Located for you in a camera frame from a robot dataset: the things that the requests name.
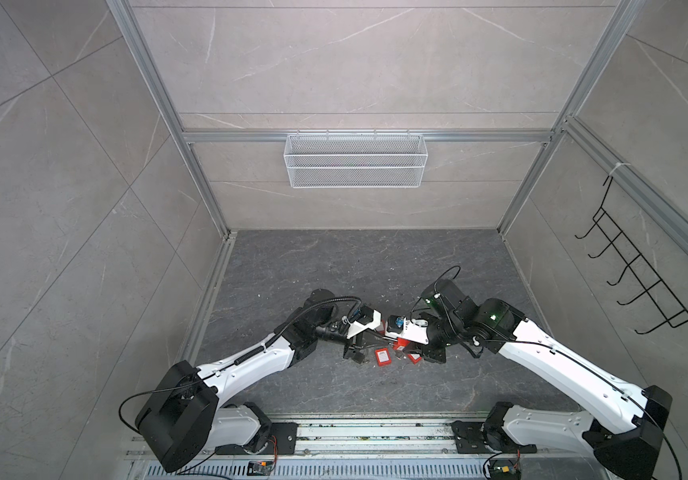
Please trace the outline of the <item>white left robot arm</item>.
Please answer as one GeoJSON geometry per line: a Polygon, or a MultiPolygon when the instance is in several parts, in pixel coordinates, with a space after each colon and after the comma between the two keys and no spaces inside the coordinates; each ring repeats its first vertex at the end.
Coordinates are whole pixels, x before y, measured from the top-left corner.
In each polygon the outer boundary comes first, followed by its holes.
{"type": "Polygon", "coordinates": [[[382,321],[379,311],[356,296],[315,290],[253,346],[198,367],[186,360],[171,366],[156,388],[143,392],[146,402],[129,427],[168,473],[185,467],[205,448],[241,445],[257,450],[268,438],[270,420],[255,406],[229,408],[227,402],[304,360],[319,340],[347,344],[376,332],[382,321]]]}

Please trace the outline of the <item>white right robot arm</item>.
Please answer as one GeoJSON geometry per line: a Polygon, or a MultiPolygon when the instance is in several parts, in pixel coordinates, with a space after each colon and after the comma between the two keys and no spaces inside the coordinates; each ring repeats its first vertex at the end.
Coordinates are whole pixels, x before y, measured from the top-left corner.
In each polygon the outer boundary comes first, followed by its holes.
{"type": "Polygon", "coordinates": [[[592,364],[503,300],[476,303],[441,274],[405,323],[420,331],[416,342],[426,359],[443,362],[452,345],[475,358],[488,351],[530,370],[578,405],[561,412],[497,403],[480,428],[494,454],[551,447],[587,454],[620,479],[651,479],[661,449],[671,445],[665,426],[672,397],[666,390],[640,387],[592,364]]]}

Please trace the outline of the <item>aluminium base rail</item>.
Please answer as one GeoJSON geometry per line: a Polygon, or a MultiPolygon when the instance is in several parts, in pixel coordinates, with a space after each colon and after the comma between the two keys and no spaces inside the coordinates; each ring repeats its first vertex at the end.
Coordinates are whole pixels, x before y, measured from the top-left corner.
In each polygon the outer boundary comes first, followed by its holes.
{"type": "Polygon", "coordinates": [[[589,456],[555,447],[497,454],[475,439],[484,417],[453,414],[278,414],[258,453],[207,448],[166,471],[134,435],[120,479],[609,479],[589,456]]]}

